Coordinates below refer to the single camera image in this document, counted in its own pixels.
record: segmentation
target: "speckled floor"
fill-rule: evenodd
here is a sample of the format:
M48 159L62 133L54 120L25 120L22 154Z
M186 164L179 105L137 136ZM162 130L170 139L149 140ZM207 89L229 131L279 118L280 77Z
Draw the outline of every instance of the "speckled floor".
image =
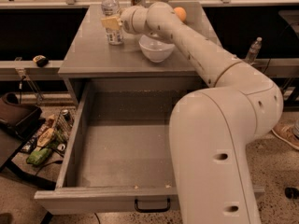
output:
M43 117L58 114L65 106L43 106ZM299 112L285 112L281 118L284 123L292 124L299 119ZM254 185L264 188L264 195L257 203L263 224L299 223L299 202L285 197L286 187L299 187L299 152L277 139L272 133L247 146L249 168ZM37 169L26 164L26 154L18 154L14 161L24 171L34 174ZM48 162L61 157L53 154ZM40 176L55 180L60 165L45 167ZM0 224L40 223L47 211L34 200L37 188L22 183L19 178L5 169L0 174ZM182 223L179 211L163 214L138 213L99 213L102 224L179 224ZM98 223L95 214L73 216L54 216L52 224Z

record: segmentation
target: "bowl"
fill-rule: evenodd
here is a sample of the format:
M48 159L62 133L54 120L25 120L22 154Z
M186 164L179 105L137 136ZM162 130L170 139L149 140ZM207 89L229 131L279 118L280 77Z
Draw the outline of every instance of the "bowl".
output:
M174 44L168 44L142 35L139 39L142 53L154 63L160 63L169 57L175 48Z

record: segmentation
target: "clear plastic bottle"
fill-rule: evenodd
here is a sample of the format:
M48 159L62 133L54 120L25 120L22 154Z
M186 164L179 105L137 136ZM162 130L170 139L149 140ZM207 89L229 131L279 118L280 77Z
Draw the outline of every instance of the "clear plastic bottle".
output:
M254 42L252 42L249 52L245 58L245 62L248 64L253 64L256 57L258 56L260 49L262 47L262 38L258 37Z
M120 4L118 0L103 0L101 8L105 16L111 16L119 12ZM111 30L106 28L106 33L109 44L120 45L123 43L122 30Z

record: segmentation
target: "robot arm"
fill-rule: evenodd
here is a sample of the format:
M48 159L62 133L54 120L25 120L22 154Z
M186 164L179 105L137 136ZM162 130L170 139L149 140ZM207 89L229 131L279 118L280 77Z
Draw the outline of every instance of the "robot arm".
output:
M170 119L170 148L183 223L261 223L250 181L246 144L278 122L276 84L155 3L121 14L130 34L174 43L210 89L183 97Z

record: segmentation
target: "black handle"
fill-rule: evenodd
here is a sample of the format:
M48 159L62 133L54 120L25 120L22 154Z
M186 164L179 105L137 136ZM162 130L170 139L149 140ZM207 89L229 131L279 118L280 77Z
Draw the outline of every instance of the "black handle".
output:
M138 213L164 213L169 211L170 209L170 199L167 198L167 207L166 208L161 208L161 209L140 209L138 207L138 200L135 200L135 210Z

